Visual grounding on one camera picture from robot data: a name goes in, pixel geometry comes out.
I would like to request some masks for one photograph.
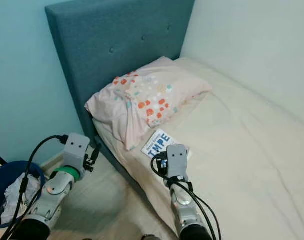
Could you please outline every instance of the teal headboard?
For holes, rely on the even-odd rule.
[[[85,135],[96,135],[86,101],[161,56],[179,57],[194,0],[75,0],[45,8]]]

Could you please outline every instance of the bed sheet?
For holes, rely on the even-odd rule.
[[[214,209],[223,238],[304,240],[304,124],[206,65],[188,58],[176,62],[213,91],[160,128],[191,148],[187,174],[194,192]],[[94,125],[175,232],[169,190],[141,153],[155,130],[126,151],[99,122]]]

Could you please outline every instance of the pillow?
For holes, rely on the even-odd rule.
[[[134,149],[150,128],[159,126],[192,97],[211,90],[203,79],[167,57],[116,77],[85,104],[91,115]]]

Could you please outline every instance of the floor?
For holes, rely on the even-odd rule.
[[[100,155],[94,171],[77,182],[65,199],[49,240],[140,240],[144,234],[177,239]]]

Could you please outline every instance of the blue bin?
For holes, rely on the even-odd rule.
[[[27,164],[27,161],[13,161],[0,167],[0,208],[5,200],[4,193],[6,189],[8,188],[8,186],[13,184],[22,173],[26,171]],[[45,184],[45,177],[41,168],[39,168],[36,164],[32,163],[30,165],[30,170],[28,173],[32,174],[36,178],[40,177],[39,179],[41,187],[43,187],[43,185]],[[0,229],[6,228],[8,226],[9,223],[1,224],[0,218]]]

